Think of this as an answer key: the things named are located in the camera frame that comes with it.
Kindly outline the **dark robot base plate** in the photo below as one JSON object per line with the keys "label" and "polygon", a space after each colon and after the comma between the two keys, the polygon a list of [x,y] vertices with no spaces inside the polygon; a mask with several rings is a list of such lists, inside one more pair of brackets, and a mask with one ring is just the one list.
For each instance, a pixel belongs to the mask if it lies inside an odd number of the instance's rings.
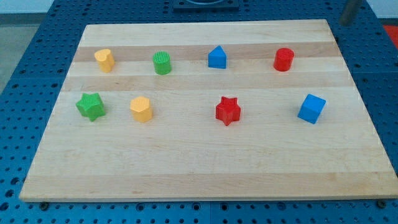
{"label": "dark robot base plate", "polygon": [[174,12],[239,9],[238,0],[173,0]]}

